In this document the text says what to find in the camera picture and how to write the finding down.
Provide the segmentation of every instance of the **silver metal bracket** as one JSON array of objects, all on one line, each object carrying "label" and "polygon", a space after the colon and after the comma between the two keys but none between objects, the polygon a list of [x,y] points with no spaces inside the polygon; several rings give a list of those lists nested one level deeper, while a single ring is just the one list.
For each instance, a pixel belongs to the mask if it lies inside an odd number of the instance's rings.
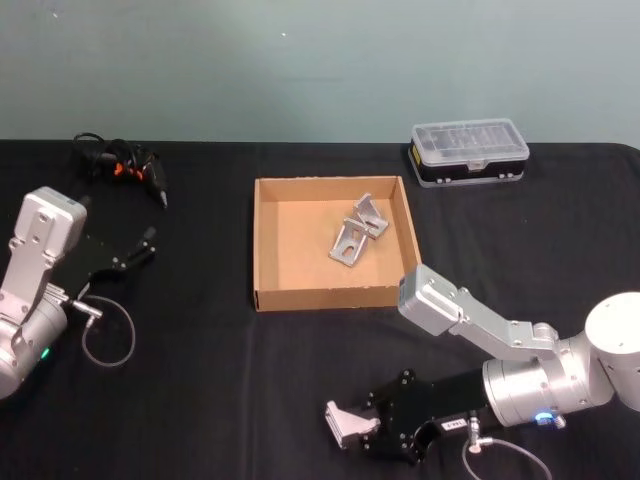
[{"label": "silver metal bracket", "polygon": [[336,442],[343,450],[361,436],[373,433],[380,427],[380,419],[364,418],[354,413],[340,410],[333,401],[327,403],[324,416]]},{"label": "silver metal bracket", "polygon": [[365,193],[353,206],[352,216],[344,219],[329,257],[353,267],[367,247],[367,238],[376,240],[388,226],[389,222],[373,204],[371,194]]},{"label": "silver metal bracket", "polygon": [[329,256],[353,267],[367,246],[366,226],[352,218],[345,218],[336,243]]},{"label": "silver metal bracket", "polygon": [[370,193],[365,193],[353,207],[353,216],[360,220],[366,227],[366,233],[374,240],[380,237],[389,226],[380,212],[373,204]]}]

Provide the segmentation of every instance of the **light blue wall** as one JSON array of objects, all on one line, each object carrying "label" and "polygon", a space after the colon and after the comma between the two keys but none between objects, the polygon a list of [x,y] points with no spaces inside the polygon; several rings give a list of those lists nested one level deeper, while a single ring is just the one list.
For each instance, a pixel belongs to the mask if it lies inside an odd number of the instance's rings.
[{"label": "light blue wall", "polygon": [[640,146],[637,0],[0,0],[0,138]]}]

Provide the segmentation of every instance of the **open cardboard box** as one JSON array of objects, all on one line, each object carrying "label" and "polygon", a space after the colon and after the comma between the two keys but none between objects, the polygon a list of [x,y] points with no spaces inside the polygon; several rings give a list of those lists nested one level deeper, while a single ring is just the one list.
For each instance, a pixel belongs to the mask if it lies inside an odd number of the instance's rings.
[{"label": "open cardboard box", "polygon": [[[329,258],[343,219],[371,193],[389,227],[353,267]],[[421,263],[400,177],[260,178],[255,182],[256,310],[395,306]]]}]

